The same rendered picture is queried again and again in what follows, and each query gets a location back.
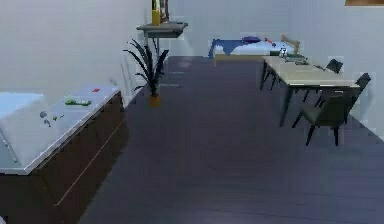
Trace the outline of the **dark green chair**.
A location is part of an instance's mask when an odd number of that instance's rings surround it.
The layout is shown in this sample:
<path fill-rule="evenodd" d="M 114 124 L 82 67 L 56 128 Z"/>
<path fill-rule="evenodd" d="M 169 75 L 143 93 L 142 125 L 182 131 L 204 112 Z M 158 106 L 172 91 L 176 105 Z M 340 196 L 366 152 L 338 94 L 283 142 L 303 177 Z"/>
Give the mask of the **dark green chair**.
<path fill-rule="evenodd" d="M 325 70 L 329 70 L 329 71 L 332 71 L 336 74 L 339 74 L 341 69 L 342 69 L 342 66 L 343 66 L 343 62 L 338 61 L 336 59 L 331 59 L 329 61 L 329 63 L 327 64 L 327 66 L 325 67 Z M 310 92 L 310 90 L 306 91 L 304 98 L 303 98 L 303 102 L 306 101 L 307 96 L 309 95 L 309 92 Z"/>
<path fill-rule="evenodd" d="M 349 112 L 370 81 L 371 77 L 369 74 L 363 73 L 355 82 L 357 88 L 352 88 L 342 93 L 337 93 L 336 91 L 322 93 L 318 99 L 319 102 L 322 102 L 322 106 L 301 106 L 292 127 L 295 128 L 302 117 L 310 123 L 306 145 L 309 145 L 316 127 L 329 127 L 333 130 L 334 142 L 338 146 L 339 128 L 346 122 Z"/>

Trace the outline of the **small grey objects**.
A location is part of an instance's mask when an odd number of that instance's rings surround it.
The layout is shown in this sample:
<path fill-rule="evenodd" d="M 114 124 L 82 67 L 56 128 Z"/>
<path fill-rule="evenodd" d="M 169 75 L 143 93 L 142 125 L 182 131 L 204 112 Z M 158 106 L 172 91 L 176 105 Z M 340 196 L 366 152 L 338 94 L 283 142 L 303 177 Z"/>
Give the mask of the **small grey objects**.
<path fill-rule="evenodd" d="M 47 125 L 48 127 L 53 127 L 64 117 L 64 114 L 56 113 L 56 112 L 41 111 L 39 116 L 45 125 Z"/>

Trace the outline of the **dark house plant orange pot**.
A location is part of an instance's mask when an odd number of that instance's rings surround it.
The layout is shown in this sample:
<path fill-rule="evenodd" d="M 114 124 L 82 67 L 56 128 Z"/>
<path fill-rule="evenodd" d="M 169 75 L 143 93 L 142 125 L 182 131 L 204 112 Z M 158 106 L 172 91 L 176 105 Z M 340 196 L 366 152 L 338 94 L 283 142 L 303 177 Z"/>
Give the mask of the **dark house plant orange pot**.
<path fill-rule="evenodd" d="M 169 50 L 164 50 L 158 56 L 157 60 L 154 60 L 152 51 L 147 44 L 142 46 L 136 40 L 132 40 L 130 45 L 134 46 L 139 53 L 139 55 L 137 55 L 132 50 L 127 50 L 127 52 L 136 60 L 142 69 L 141 72 L 136 73 L 136 76 L 142 77 L 145 81 L 144 84 L 136 86 L 134 90 L 147 88 L 149 90 L 149 105 L 151 107 L 158 107 L 161 102 L 159 82 L 164 76 L 164 62 L 168 56 Z"/>

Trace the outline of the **grey wall desk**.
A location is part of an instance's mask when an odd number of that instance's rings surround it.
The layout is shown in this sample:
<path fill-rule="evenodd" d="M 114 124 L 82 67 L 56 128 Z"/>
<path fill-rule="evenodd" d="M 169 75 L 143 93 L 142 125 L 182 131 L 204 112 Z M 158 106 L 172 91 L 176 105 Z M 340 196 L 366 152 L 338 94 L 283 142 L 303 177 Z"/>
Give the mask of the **grey wall desk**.
<path fill-rule="evenodd" d="M 184 29 L 188 26 L 186 22 L 170 21 L 161 23 L 160 25 L 145 24 L 137 27 L 138 31 L 144 34 L 144 43 L 148 43 L 151 38 L 156 49 L 157 55 L 160 55 L 160 39 L 161 38 L 178 38 Z"/>

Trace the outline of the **dark brown white-topped cabinet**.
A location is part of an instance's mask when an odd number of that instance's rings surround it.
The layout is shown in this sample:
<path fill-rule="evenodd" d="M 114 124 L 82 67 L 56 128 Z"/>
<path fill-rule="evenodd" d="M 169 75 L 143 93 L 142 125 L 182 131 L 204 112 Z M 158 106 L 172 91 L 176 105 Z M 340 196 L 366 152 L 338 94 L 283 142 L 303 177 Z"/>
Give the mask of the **dark brown white-topped cabinet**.
<path fill-rule="evenodd" d="M 92 103 L 65 105 L 69 99 Z M 41 111 L 64 117 L 48 127 Z M 50 109 L 4 121 L 0 223 L 77 224 L 119 156 L 125 128 L 123 97 L 113 86 L 86 87 Z"/>

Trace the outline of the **long beige dining table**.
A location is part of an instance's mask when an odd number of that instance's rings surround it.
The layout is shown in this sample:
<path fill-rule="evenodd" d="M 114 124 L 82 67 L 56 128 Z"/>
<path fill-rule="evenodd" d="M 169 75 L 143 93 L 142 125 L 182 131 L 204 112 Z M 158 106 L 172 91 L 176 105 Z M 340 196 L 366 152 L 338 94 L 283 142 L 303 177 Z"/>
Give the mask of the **long beige dining table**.
<path fill-rule="evenodd" d="M 296 65 L 294 62 L 286 62 L 278 56 L 263 56 L 263 62 L 261 79 L 264 79 L 266 68 L 269 67 L 287 86 L 280 112 L 280 127 L 284 125 L 290 100 L 295 89 L 359 89 L 359 86 L 353 80 L 345 79 L 331 71 L 322 71 L 315 68 L 312 64 Z"/>

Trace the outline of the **dark flat book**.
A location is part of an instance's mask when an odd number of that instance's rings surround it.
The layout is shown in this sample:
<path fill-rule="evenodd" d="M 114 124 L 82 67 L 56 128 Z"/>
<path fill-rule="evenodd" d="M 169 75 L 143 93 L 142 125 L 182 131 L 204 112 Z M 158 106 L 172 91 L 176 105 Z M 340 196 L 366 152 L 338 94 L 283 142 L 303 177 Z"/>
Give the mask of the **dark flat book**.
<path fill-rule="evenodd" d="M 301 56 L 301 55 L 292 55 L 292 54 L 289 54 L 286 58 L 285 58 L 285 61 L 286 62 L 293 62 L 295 64 L 299 64 L 299 65 L 307 65 L 308 64 L 308 60 L 306 57 L 304 56 Z"/>

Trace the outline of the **bed with blue blanket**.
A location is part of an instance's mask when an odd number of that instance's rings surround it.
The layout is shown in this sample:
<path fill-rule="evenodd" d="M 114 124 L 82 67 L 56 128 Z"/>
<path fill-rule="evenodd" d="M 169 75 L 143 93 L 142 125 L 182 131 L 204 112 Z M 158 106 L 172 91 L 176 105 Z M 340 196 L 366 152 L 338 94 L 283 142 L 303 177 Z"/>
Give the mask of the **bed with blue blanket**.
<path fill-rule="evenodd" d="M 280 40 L 272 40 L 276 47 L 272 47 L 264 39 L 261 39 L 261 42 L 252 44 L 243 43 L 242 39 L 213 39 L 208 57 L 213 60 L 213 64 L 216 64 L 219 60 L 253 59 L 277 55 L 280 53 L 281 48 L 287 48 L 289 54 L 297 54 L 300 48 L 299 41 L 292 40 L 284 34 L 281 35 Z"/>

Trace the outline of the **yellow tall object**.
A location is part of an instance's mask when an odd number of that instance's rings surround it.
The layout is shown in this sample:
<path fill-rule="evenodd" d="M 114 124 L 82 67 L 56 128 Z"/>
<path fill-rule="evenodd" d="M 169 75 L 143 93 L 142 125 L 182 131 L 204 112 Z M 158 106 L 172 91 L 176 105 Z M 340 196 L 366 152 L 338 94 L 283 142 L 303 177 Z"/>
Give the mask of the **yellow tall object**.
<path fill-rule="evenodd" d="M 152 24 L 158 26 L 161 23 L 160 0 L 152 0 Z"/>

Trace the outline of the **brown framed picture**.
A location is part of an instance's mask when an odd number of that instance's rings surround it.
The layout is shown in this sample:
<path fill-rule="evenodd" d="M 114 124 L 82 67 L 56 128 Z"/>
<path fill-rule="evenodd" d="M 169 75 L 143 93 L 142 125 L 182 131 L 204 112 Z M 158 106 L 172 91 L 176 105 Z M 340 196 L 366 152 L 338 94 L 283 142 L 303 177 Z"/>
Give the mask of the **brown framed picture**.
<path fill-rule="evenodd" d="M 345 6 L 384 6 L 384 0 L 345 0 Z"/>

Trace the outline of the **dark grey tall object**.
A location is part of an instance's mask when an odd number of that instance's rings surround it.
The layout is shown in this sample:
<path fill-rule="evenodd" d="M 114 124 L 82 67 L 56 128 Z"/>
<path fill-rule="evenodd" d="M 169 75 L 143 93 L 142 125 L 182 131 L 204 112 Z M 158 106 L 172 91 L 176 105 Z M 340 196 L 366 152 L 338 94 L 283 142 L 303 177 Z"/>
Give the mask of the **dark grey tall object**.
<path fill-rule="evenodd" d="M 169 21 L 169 0 L 160 0 L 160 18 L 162 23 Z"/>

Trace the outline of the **green flat object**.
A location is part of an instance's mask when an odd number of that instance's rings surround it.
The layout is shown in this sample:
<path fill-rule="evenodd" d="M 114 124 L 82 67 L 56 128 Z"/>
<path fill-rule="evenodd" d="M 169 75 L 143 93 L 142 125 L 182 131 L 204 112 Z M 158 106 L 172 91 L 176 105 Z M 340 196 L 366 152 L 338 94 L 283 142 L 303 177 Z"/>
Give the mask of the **green flat object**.
<path fill-rule="evenodd" d="M 91 105 L 91 101 L 89 100 L 73 100 L 69 99 L 65 101 L 65 105 L 74 105 L 74 106 L 89 106 Z"/>

